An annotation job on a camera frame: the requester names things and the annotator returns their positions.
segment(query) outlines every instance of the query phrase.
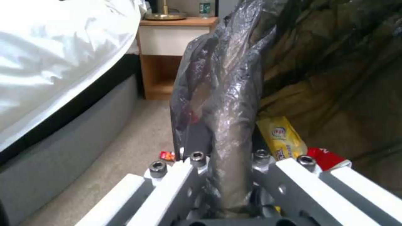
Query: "yellow package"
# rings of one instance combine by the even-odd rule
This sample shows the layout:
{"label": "yellow package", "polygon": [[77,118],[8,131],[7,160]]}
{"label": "yellow package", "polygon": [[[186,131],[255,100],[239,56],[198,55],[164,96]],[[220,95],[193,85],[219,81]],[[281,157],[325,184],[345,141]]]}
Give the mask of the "yellow package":
{"label": "yellow package", "polygon": [[307,153],[306,144],[286,117],[262,119],[257,125],[276,160],[297,158]]}

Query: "red wrapper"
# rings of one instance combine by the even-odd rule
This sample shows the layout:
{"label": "red wrapper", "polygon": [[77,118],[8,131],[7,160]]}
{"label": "red wrapper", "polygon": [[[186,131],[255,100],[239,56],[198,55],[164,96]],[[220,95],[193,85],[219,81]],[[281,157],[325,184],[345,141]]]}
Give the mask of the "red wrapper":
{"label": "red wrapper", "polygon": [[160,159],[166,160],[166,161],[173,161],[175,160],[174,158],[174,152],[164,152],[161,151],[159,155]]}
{"label": "red wrapper", "polygon": [[352,162],[325,148],[308,148],[307,155],[313,157],[323,171],[343,166],[352,166]]}

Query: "beige carpet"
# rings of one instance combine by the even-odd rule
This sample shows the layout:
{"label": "beige carpet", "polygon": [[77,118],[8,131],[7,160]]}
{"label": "beige carpet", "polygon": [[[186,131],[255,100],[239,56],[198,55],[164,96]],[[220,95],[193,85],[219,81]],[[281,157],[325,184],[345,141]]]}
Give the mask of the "beige carpet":
{"label": "beige carpet", "polygon": [[74,225],[126,174],[143,175],[161,150],[173,151],[169,104],[139,100],[127,126],[92,166],[22,225]]}

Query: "wall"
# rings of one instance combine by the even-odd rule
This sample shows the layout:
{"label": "wall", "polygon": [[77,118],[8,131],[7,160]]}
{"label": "wall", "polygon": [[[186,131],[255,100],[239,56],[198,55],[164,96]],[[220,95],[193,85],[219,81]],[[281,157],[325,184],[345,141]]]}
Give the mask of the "wall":
{"label": "wall", "polygon": [[236,7],[239,0],[219,0],[219,18],[229,15]]}
{"label": "wall", "polygon": [[[215,12],[215,0],[211,1],[211,11]],[[187,13],[188,16],[198,16],[199,15],[199,8],[198,8],[199,1],[198,0],[168,0],[169,8],[178,9],[180,12]],[[163,1],[159,0],[158,3],[159,12],[162,12]]]}

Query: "nightstand drawer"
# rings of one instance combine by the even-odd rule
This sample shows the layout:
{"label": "nightstand drawer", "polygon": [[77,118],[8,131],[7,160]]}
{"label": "nightstand drawer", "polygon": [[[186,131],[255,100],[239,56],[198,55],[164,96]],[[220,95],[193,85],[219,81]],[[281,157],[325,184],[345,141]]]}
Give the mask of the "nightstand drawer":
{"label": "nightstand drawer", "polygon": [[182,56],[190,41],[209,30],[210,27],[140,26],[141,54]]}

